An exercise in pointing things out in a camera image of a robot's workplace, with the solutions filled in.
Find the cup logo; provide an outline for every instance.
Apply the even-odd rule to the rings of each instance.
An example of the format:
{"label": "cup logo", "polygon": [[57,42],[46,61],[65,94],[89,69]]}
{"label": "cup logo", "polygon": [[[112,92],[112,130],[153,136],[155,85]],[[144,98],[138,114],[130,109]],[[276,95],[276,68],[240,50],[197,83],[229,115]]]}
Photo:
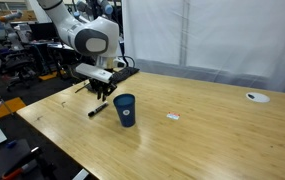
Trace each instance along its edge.
{"label": "cup logo", "polygon": [[127,116],[127,115],[130,114],[130,111],[129,111],[129,110],[124,110],[124,111],[123,111],[123,114],[124,114],[125,116]]}

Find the computer monitor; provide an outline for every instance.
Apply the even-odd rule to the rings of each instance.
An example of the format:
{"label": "computer monitor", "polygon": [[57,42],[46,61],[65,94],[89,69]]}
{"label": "computer monitor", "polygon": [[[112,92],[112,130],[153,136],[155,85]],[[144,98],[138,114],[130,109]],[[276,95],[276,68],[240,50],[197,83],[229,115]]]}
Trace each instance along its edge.
{"label": "computer monitor", "polygon": [[53,23],[29,24],[34,40],[51,40],[59,37]]}

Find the black pen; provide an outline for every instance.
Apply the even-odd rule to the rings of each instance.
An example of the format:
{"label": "black pen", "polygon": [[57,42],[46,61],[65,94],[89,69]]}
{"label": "black pen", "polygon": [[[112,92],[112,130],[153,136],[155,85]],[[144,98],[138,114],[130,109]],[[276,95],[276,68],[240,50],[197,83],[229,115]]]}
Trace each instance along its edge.
{"label": "black pen", "polygon": [[77,93],[77,92],[81,91],[82,89],[86,88],[87,85],[89,85],[89,84],[86,84],[83,87],[81,87],[80,89],[76,90],[75,93]]}
{"label": "black pen", "polygon": [[96,113],[100,112],[102,109],[104,109],[106,106],[108,106],[108,102],[105,101],[101,106],[99,106],[98,108],[96,108],[94,111],[89,112],[88,116],[92,117],[94,116]]}

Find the floor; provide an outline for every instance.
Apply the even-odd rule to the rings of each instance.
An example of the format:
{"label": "floor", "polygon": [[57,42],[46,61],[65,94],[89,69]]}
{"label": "floor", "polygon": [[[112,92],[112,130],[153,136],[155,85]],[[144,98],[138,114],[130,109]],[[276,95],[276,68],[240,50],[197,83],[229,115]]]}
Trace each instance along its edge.
{"label": "floor", "polygon": [[[4,100],[20,97],[26,105],[29,105],[72,86],[70,80],[61,80],[60,78],[53,78],[42,82],[34,80],[30,84],[30,89],[24,88],[23,85],[17,85],[12,88],[12,92],[7,92],[5,88],[6,84],[0,78],[0,95]],[[17,115],[1,118],[0,127],[8,137],[7,142],[24,138],[28,141],[31,148],[36,146],[41,147],[47,161],[57,166],[55,170],[57,179],[72,179],[82,169],[71,157]],[[6,143],[0,144],[0,148],[4,148]]]}

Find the white curtain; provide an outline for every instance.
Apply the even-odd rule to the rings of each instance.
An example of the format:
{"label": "white curtain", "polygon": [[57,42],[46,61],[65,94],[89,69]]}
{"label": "white curtain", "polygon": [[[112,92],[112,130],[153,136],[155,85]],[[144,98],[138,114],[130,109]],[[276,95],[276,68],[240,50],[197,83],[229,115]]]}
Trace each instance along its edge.
{"label": "white curtain", "polygon": [[123,0],[142,71],[285,92],[285,1]]}

